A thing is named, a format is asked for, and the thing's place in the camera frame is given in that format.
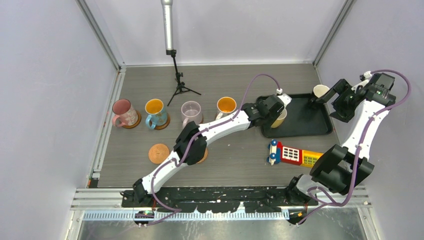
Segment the brown wooden coaster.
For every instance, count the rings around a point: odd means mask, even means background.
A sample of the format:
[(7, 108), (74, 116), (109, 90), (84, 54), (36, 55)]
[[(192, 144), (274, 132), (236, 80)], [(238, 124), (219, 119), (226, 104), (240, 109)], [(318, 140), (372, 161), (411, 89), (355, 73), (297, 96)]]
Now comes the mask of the brown wooden coaster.
[(167, 114), (166, 122), (163, 125), (156, 125), (154, 129), (155, 130), (163, 130), (170, 124), (170, 122), (171, 122), (171, 117), (170, 117), (169, 114)]
[(141, 113), (138, 110), (135, 110), (134, 114), (132, 114), (127, 120), (129, 125), (124, 125), (123, 128), (133, 129), (140, 124), (141, 120)]

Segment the white mug orange inside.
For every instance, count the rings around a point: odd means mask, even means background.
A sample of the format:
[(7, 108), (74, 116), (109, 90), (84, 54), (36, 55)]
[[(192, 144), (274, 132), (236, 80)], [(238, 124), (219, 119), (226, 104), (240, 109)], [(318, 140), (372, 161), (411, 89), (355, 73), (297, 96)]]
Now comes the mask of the white mug orange inside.
[(233, 113), (237, 108), (237, 102), (229, 96), (221, 97), (217, 101), (217, 114), (215, 120), (219, 120)]

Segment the yellow mug white inside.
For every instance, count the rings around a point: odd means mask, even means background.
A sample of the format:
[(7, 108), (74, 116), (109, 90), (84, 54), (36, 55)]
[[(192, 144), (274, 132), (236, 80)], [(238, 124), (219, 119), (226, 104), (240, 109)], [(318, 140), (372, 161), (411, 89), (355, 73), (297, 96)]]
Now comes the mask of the yellow mug white inside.
[(279, 127), (287, 117), (287, 110), (284, 109), (274, 123), (270, 126), (272, 129)]

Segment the woven rattan round coaster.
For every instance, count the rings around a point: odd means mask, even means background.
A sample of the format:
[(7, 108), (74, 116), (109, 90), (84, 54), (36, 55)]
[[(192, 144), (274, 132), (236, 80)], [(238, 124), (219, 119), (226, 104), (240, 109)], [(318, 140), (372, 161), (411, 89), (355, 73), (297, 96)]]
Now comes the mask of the woven rattan round coaster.
[(206, 149), (205, 149), (205, 152), (204, 152), (204, 155), (203, 155), (203, 157), (202, 157), (202, 159), (201, 159), (201, 160), (199, 160), (199, 161), (197, 162), (197, 164), (200, 164), (200, 163), (202, 163), (203, 161), (205, 161), (205, 160), (206, 160), (206, 158), (207, 158), (207, 156), (208, 156), (208, 149), (206, 148)]

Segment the smooth orange round coaster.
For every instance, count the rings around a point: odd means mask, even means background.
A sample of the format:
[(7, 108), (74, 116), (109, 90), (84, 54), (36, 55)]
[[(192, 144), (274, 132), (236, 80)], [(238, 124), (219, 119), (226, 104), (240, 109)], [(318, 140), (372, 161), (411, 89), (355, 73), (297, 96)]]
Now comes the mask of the smooth orange round coaster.
[(153, 164), (161, 164), (170, 154), (169, 148), (163, 143), (154, 144), (148, 151), (148, 158)]

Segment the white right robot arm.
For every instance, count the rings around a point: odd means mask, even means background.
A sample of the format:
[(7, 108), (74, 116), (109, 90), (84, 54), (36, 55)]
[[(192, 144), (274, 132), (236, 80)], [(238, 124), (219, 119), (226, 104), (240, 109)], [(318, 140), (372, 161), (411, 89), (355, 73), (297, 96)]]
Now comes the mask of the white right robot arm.
[(350, 85), (340, 79), (326, 93), (311, 100), (316, 106), (332, 102), (331, 117), (348, 123), (354, 121), (348, 137), (335, 144), (314, 164), (308, 175), (294, 177), (285, 188), (285, 198), (291, 205), (306, 204), (311, 196), (323, 189), (342, 196), (351, 186), (357, 186), (374, 170), (369, 162), (371, 143), (382, 120), (388, 115), (388, 106), (396, 102), (390, 93), (395, 77), (386, 73), (365, 72), (360, 83)]

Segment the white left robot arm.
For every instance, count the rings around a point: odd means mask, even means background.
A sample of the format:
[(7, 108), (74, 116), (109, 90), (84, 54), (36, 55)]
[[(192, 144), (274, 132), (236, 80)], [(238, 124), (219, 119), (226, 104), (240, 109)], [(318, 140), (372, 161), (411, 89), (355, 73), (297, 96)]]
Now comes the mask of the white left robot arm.
[(257, 103), (244, 103), (237, 111), (221, 119), (202, 124), (189, 122), (177, 137), (168, 157), (132, 185), (133, 199), (141, 207), (148, 207), (153, 202), (153, 195), (165, 182), (204, 157), (208, 145), (235, 132), (271, 125), (291, 101), (287, 94), (272, 94)]

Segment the blue mug yellow inside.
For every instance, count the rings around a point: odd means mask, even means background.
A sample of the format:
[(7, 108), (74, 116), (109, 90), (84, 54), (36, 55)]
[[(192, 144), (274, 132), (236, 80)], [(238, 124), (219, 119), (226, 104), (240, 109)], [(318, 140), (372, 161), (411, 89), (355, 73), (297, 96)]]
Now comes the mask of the blue mug yellow inside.
[(166, 123), (168, 112), (160, 99), (154, 98), (149, 100), (145, 104), (145, 111), (147, 113), (145, 124), (148, 128), (154, 130), (155, 126)]

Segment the pink floral mug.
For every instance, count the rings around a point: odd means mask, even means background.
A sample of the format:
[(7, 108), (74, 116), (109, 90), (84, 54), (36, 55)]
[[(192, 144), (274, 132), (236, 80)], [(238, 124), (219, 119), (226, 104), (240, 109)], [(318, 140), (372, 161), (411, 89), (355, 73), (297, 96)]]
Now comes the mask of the pink floral mug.
[(135, 109), (128, 99), (119, 99), (112, 106), (112, 112), (114, 117), (112, 118), (112, 124), (115, 127), (123, 127), (128, 124), (129, 117), (135, 113)]

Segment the lilac mug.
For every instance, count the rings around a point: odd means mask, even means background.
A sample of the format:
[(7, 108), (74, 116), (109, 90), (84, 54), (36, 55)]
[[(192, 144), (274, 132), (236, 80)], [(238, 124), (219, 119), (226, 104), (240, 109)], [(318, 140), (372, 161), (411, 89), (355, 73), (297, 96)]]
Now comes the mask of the lilac mug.
[(196, 101), (187, 101), (181, 106), (182, 127), (184, 128), (189, 122), (199, 125), (202, 120), (203, 112), (201, 105)]

